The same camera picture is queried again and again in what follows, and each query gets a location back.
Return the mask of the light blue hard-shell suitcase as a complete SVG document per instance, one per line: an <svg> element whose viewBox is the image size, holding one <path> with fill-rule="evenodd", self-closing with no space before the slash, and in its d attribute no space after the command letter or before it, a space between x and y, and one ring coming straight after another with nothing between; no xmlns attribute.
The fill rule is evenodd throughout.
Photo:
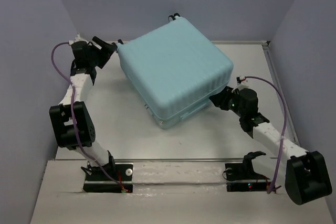
<svg viewBox="0 0 336 224"><path fill-rule="evenodd" d="M186 18L117 43L120 66L162 129L206 107L229 83L234 64Z"/></svg>

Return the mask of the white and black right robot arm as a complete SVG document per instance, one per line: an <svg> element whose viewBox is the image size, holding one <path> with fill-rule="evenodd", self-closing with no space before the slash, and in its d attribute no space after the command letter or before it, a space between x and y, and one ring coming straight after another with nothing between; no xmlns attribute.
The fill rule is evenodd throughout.
<svg viewBox="0 0 336 224"><path fill-rule="evenodd" d="M295 204L303 205L332 194L323 155L318 151L309 152L282 136L258 111L254 90L225 87L209 99L221 110L231 110L239 116L242 130L277 156L277 167L286 166L285 190Z"/></svg>

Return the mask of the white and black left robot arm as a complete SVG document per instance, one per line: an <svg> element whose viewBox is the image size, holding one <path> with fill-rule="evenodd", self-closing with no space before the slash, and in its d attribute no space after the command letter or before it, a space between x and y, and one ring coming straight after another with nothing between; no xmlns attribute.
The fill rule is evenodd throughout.
<svg viewBox="0 0 336 224"><path fill-rule="evenodd" d="M69 75L62 73L55 63L55 51L61 45L70 46L74 56ZM85 101L95 84L96 69L102 69L116 51L115 43L109 44L96 36L90 41L62 42L51 51L54 69L69 84L63 99L49 109L56 143L60 148L81 154L90 164L89 171L98 170L104 179L115 176L116 165L111 153L96 141L96 130Z"/></svg>

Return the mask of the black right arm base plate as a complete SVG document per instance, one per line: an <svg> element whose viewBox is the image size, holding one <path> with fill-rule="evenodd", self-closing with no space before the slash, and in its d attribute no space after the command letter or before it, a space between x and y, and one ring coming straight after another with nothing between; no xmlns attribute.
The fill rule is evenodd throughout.
<svg viewBox="0 0 336 224"><path fill-rule="evenodd" d="M267 191L272 182L270 178L256 173L253 167L246 167L243 163L226 163L222 177L226 180L229 193Z"/></svg>

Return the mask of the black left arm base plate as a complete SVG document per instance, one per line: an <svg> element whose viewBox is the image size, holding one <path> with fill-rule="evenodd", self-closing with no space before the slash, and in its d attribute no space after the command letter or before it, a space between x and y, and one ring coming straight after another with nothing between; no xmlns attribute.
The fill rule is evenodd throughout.
<svg viewBox="0 0 336 224"><path fill-rule="evenodd" d="M89 163L81 170L85 174L83 190L87 193L133 192L133 163L116 163L115 170L105 167L112 180L99 167L92 167Z"/></svg>

